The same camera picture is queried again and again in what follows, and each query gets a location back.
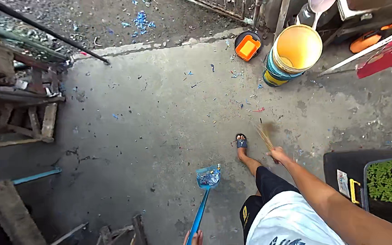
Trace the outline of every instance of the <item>yellow bucket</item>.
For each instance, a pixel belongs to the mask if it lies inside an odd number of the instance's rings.
[[[280,69],[295,74],[311,68],[320,58],[322,48],[317,31],[307,25],[292,25],[276,38],[273,60]]]

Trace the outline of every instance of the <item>blue dustpan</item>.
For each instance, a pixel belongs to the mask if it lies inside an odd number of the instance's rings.
[[[190,235],[187,239],[186,245],[192,244],[193,235],[199,230],[200,221],[202,220],[203,211],[205,210],[205,204],[208,198],[208,194],[210,193],[210,189],[215,188],[220,182],[220,171],[220,164],[196,170],[197,185],[201,189],[206,189],[206,191],[203,196],[202,202],[199,205],[195,220],[193,221],[192,229],[190,230]]]

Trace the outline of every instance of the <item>hand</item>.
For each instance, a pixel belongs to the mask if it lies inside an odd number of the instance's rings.
[[[291,161],[291,159],[286,155],[284,149],[282,147],[275,147],[269,153],[268,156],[271,156],[275,162],[284,164],[286,161]]]
[[[186,238],[184,238],[184,244],[186,245],[187,239],[190,236],[190,231],[187,232]],[[203,232],[201,230],[197,231],[192,238],[192,245],[202,245],[202,238],[203,238]]]

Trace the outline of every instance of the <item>stacked bucket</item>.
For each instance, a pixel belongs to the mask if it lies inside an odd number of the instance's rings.
[[[307,25],[283,30],[266,57],[264,82],[277,87],[301,76],[320,58],[323,43],[317,31]]]

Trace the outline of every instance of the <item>yellow handle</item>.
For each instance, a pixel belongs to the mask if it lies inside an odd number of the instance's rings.
[[[352,202],[355,204],[359,204],[359,202],[356,200],[355,184],[361,186],[361,183],[359,183],[358,181],[354,181],[353,179],[350,179],[350,195],[351,195]]]

